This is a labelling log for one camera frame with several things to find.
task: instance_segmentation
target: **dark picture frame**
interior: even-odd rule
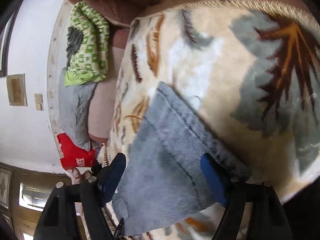
[[[9,21],[5,25],[2,33],[0,34],[0,78],[7,76],[8,52],[10,38],[13,30],[14,22],[17,18],[18,11],[21,4],[17,6]]]

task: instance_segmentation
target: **floral blanket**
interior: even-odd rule
[[[117,152],[130,161],[163,81],[251,168],[250,182],[268,180],[282,202],[312,183],[320,174],[319,26],[289,5],[270,6],[208,1],[135,19],[117,80],[109,162]],[[222,214],[215,204],[148,237],[211,239]]]

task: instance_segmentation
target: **patterned fabric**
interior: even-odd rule
[[[83,39],[70,59],[65,85],[104,80],[108,74],[108,21],[95,9],[79,2],[71,11],[70,23],[83,33]]]
[[[163,81],[251,168],[250,182],[268,180],[279,199],[288,200],[320,175],[320,33],[245,8],[181,7],[132,22],[116,85],[108,161],[118,152],[130,161],[130,144]],[[144,236],[208,239],[223,212],[215,204]],[[250,206],[239,239],[249,213]]]

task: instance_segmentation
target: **green and white checkered garment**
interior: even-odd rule
[[[84,2],[71,11],[71,26],[83,33],[80,49],[71,57],[65,86],[102,81],[108,74],[109,22]]]

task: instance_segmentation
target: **gray garment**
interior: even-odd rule
[[[81,42],[83,39],[83,33],[77,30],[74,27],[68,27],[68,46],[66,49],[67,52],[67,67],[70,66],[71,57],[80,49]]]
[[[63,68],[59,78],[59,127],[69,136],[74,145],[89,151],[91,145],[87,124],[88,107],[97,83],[87,82],[66,87],[64,85],[66,71],[67,68]]]
[[[112,200],[117,217],[125,219],[124,235],[170,226],[215,202],[200,168],[204,153],[229,174],[249,178],[248,168],[160,82]]]

